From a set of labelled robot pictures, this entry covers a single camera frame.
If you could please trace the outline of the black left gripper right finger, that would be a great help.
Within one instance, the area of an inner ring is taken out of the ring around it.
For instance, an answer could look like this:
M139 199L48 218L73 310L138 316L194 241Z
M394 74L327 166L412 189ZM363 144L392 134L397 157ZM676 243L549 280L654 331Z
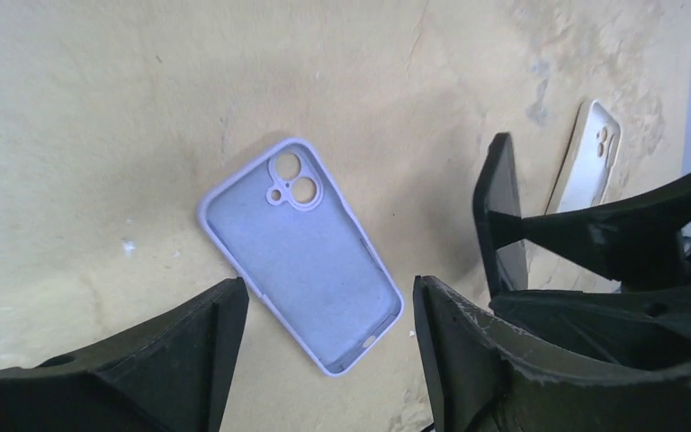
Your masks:
M413 287L437 431L691 431L691 361L658 372L543 341L433 276Z

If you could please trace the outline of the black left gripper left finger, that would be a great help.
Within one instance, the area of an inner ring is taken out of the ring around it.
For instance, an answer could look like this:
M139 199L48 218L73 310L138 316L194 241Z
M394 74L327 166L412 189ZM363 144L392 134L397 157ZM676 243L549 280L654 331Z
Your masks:
M0 431L217 431L248 309L239 278L90 346L0 370Z

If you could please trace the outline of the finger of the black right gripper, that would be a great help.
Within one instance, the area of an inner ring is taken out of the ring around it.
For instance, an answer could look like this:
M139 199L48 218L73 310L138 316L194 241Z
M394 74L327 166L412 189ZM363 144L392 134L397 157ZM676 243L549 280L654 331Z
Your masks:
M691 284L650 292L505 292L503 320L582 356L655 371L691 361Z
M524 217L512 139L500 132L489 145L472 213L491 296L527 288L526 241L634 291L691 282L682 234L691 221L691 173L621 201Z

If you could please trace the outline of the lavender phone case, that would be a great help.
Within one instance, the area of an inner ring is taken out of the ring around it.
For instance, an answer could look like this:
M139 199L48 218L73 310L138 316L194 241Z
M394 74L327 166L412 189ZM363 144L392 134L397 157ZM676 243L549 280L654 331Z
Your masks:
M197 221L329 376L398 320L401 293L316 150L284 139L206 193Z

